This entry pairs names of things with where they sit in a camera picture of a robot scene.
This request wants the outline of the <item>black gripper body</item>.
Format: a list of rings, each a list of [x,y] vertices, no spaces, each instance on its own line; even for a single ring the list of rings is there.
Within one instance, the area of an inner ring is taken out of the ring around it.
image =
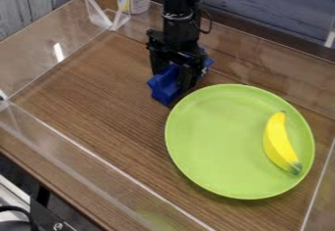
[[[162,14],[162,29],[148,29],[148,47],[194,52],[203,33],[198,14]]]

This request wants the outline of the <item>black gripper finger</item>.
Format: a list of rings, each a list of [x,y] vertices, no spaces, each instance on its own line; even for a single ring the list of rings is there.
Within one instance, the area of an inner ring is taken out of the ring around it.
[[[160,49],[149,49],[152,74],[157,74],[168,66],[168,52]]]
[[[181,92],[189,90],[197,80],[203,77],[203,65],[188,65],[182,64],[178,69],[177,86]]]

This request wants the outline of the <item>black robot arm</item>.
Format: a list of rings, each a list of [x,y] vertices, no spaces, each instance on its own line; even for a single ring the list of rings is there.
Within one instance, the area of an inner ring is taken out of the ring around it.
[[[207,54],[198,46],[200,0],[162,0],[162,30],[146,30],[152,74],[178,65],[177,88],[186,91],[201,76]]]

